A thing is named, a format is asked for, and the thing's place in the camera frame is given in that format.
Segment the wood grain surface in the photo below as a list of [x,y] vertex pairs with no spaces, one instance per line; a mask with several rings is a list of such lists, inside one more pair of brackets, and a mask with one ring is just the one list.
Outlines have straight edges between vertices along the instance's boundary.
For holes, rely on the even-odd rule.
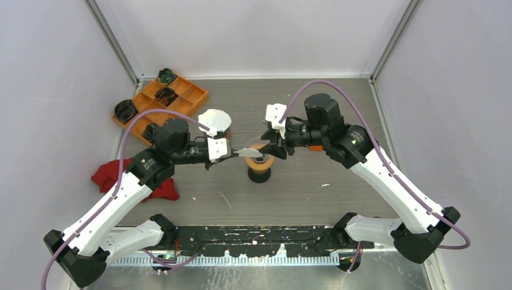
[[[221,109],[232,118],[231,147],[241,149],[260,136],[267,104],[287,104],[296,90],[308,80],[196,80],[210,92],[206,109]],[[366,79],[332,80],[354,100],[381,145],[387,142]],[[338,100],[347,123],[360,124],[343,98],[325,85],[306,89],[290,115],[306,118],[304,99],[326,92]],[[191,136],[202,135],[190,126]],[[130,137],[125,158],[145,145]],[[287,160],[276,158],[272,176],[264,184],[247,177],[244,158],[234,158],[206,171],[201,164],[176,166],[174,183],[177,201],[152,199],[137,205],[120,225],[138,225],[151,215],[162,213],[176,225],[334,225],[346,212],[365,216],[397,217],[394,210],[361,178],[325,155],[299,148]]]

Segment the orange object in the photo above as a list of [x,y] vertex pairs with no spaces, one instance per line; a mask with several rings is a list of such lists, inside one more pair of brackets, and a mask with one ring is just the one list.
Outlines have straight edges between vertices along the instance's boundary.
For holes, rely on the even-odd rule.
[[[174,90],[177,98],[169,106],[165,106],[155,98],[156,92],[164,87],[164,85],[154,79],[132,98],[133,104],[137,108],[137,111],[139,111],[139,114],[151,109],[168,109],[187,116],[193,116],[197,110],[199,110],[199,108],[201,108],[210,98],[207,90],[195,85],[192,82],[189,82],[181,76],[176,75],[176,79],[169,84],[168,88]],[[133,127],[132,134],[147,145],[151,145],[151,143],[142,136],[147,125],[156,123],[158,126],[162,126],[167,119],[173,117],[176,116],[165,113],[146,115],[140,119]],[[123,129],[126,129],[131,122],[130,120],[128,123],[123,124],[114,115],[112,116],[112,119]]]
[[311,151],[318,151],[318,152],[324,151],[324,148],[321,145],[309,146],[308,149]]

